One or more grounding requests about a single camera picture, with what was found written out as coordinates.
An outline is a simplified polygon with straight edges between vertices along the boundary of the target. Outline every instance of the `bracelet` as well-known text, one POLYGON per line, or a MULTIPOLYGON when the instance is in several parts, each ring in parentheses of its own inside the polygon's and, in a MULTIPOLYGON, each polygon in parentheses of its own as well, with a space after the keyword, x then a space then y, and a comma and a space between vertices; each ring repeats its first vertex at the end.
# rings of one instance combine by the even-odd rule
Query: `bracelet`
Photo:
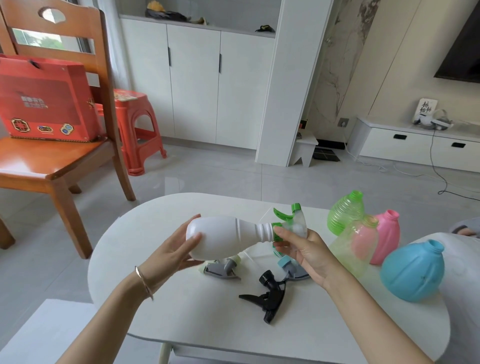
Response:
POLYGON ((153 293, 152 293, 152 290, 150 288, 148 288, 147 286, 147 283, 145 282, 145 277, 144 275, 141 273, 140 269, 138 269, 137 266, 135 266, 135 272, 137 273, 137 276, 140 277, 140 279, 142 280, 142 283, 144 284, 145 286, 145 290, 147 291, 147 294, 148 296, 152 299, 153 301, 153 293))

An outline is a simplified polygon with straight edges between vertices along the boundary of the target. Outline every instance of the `white bottle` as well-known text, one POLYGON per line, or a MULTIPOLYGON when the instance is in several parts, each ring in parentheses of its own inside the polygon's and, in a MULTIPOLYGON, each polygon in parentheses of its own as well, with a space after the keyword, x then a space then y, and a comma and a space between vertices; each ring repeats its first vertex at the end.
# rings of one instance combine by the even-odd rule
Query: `white bottle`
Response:
POLYGON ((254 224, 230 216, 196 218, 188 225, 186 238, 189 239, 198 232, 203 237, 190 252, 190 256, 197 260, 223 259, 257 243, 282 241, 273 231, 275 225, 306 237, 307 227, 300 205, 292 205, 292 212, 293 215, 290 216, 274 209, 275 215, 285 220, 284 223, 254 224))

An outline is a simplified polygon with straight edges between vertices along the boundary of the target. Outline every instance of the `bottle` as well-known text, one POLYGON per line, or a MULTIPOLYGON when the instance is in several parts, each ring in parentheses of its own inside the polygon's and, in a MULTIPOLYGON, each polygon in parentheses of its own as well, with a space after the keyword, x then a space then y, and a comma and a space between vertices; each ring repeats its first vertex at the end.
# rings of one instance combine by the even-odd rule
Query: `bottle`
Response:
POLYGON ((362 197, 362 192, 352 191, 333 205, 327 219, 327 227, 333 234, 338 236, 349 223, 362 220, 365 215, 362 197))
POLYGON ((381 266, 387 255, 398 248, 400 244, 399 216, 400 214, 394 210, 386 210, 383 214, 375 216, 378 219, 378 244, 370 264, 381 266))
POLYGON ((378 219, 365 215, 361 221, 347 225, 338 238, 329 246, 330 251, 356 278, 368 268, 378 243, 378 219))
POLYGON ((385 258, 380 279, 398 298, 418 302, 435 293, 445 273, 442 252, 436 240, 408 244, 385 258))
POLYGON ((280 242, 282 239, 273 231, 282 226, 302 237, 307 237, 307 226, 300 204, 292 205, 292 215, 274 208, 275 215, 284 222, 254 224, 229 216, 196 218, 187 227, 186 238, 196 233, 203 234, 200 243, 190 252, 197 260, 216 260, 236 255, 248 247, 263 242, 280 242))

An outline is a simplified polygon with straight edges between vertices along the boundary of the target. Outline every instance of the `person's right hand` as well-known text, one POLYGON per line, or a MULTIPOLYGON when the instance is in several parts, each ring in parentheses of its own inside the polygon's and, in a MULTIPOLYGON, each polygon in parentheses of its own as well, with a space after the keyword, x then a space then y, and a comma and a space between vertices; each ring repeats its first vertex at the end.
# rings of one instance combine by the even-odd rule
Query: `person's right hand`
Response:
POLYGON ((295 259, 324 289, 328 290, 329 275, 345 270, 315 231, 308 229, 306 239, 280 226, 275 226, 274 231, 284 240, 274 243, 277 251, 295 259))

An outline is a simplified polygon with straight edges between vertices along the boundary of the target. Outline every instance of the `red plastic stool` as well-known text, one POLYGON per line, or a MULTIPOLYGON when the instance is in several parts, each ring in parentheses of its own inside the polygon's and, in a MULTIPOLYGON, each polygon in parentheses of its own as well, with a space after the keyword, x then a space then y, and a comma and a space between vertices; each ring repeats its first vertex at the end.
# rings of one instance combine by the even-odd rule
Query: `red plastic stool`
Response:
MULTIPOLYGON (((123 143, 121 150, 127 171, 131 176, 141 176, 145 173, 144 162, 149 156, 160 151, 163 158, 167 157, 155 113, 146 94, 126 90, 114 90, 114 94, 120 138, 123 143), (142 115, 150 118, 154 131, 135 127, 135 121, 142 115)), ((103 105, 96 104, 96 107, 98 114, 103 116, 103 105)))

